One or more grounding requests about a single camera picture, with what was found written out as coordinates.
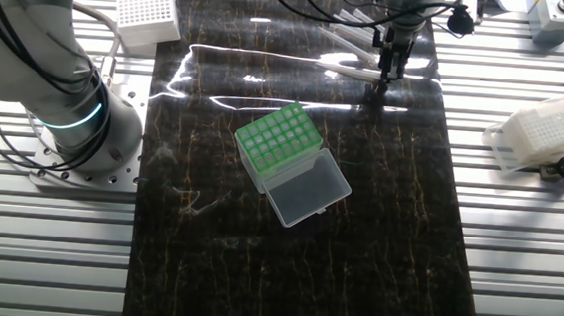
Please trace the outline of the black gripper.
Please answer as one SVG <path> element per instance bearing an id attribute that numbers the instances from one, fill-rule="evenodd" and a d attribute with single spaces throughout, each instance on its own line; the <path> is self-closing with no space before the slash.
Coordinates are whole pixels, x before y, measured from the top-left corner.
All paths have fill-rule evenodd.
<path id="1" fill-rule="evenodd" d="M 396 57 L 393 59 L 394 80 L 403 79 L 404 58 L 411 54 L 415 42 L 415 31 L 389 24 L 382 40 L 380 55 L 380 79 L 388 80 L 388 74 L 392 68 L 392 52 Z"/>

